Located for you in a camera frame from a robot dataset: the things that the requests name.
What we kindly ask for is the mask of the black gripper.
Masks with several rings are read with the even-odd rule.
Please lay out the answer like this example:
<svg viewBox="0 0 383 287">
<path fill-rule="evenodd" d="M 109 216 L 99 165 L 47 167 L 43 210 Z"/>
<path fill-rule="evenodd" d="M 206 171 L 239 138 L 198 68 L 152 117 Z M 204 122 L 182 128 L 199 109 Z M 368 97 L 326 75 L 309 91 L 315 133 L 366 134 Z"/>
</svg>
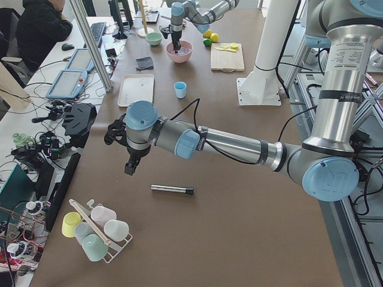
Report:
<svg viewBox="0 0 383 287">
<path fill-rule="evenodd" d="M 124 166 L 124 172 L 125 174 L 133 175 L 141 161 L 141 158 L 149 154 L 150 148 L 147 147 L 146 149 L 138 150 L 128 146 L 127 151 L 130 156 L 127 163 Z"/>
<path fill-rule="evenodd" d="M 171 33 L 171 38 L 172 38 L 172 44 L 174 51 L 180 50 L 181 44 L 180 44 L 180 39 L 181 39 L 181 31 L 173 31 Z"/>
</svg>

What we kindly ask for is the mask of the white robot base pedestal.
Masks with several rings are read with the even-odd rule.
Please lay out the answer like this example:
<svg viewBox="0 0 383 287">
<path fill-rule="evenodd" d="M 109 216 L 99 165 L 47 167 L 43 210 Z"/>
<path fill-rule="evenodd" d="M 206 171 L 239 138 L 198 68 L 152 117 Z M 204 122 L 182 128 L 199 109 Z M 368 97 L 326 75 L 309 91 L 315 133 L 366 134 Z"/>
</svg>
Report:
<svg viewBox="0 0 383 287">
<path fill-rule="evenodd" d="M 299 6 L 299 1 L 270 2 L 253 71 L 237 79 L 241 106 L 281 105 L 276 69 Z"/>
</svg>

